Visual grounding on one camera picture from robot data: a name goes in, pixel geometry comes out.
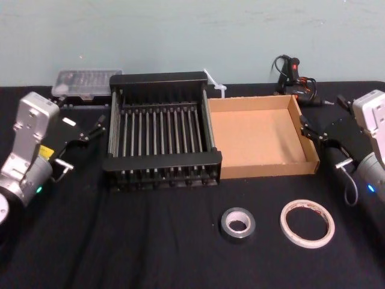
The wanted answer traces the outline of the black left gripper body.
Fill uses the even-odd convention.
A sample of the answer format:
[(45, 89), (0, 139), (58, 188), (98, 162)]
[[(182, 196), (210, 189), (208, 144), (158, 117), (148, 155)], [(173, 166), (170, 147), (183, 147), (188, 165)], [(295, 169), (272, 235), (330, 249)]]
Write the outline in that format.
[(45, 147), (49, 149), (46, 154), (49, 162), (62, 156), (66, 149), (77, 144), (81, 135), (81, 128), (75, 121), (60, 116), (56, 123), (49, 128), (45, 137)]

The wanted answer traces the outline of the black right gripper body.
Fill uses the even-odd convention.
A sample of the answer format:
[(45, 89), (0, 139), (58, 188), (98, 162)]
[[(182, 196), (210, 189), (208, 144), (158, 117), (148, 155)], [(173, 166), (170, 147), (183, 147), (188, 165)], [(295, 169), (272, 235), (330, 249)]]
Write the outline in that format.
[(373, 152), (369, 137), (362, 132), (355, 118), (347, 116), (329, 124), (324, 130), (323, 147), (340, 150), (353, 160), (355, 167)]

